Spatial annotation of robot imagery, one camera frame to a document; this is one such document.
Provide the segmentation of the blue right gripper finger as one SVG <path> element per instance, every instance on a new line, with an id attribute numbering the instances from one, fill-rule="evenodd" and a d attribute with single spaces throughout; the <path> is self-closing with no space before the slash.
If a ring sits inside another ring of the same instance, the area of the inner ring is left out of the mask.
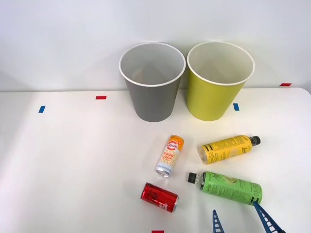
<path id="1" fill-rule="evenodd" d="M 221 225 L 221 222 L 218 218 L 216 210 L 213 210 L 212 212 L 212 219 L 213 219 L 213 233 L 224 233 L 223 227 Z"/>
<path id="2" fill-rule="evenodd" d="M 266 233 L 285 233 L 285 231 L 273 220 L 272 217 L 258 204 L 253 202 L 253 206 L 263 224 Z"/>

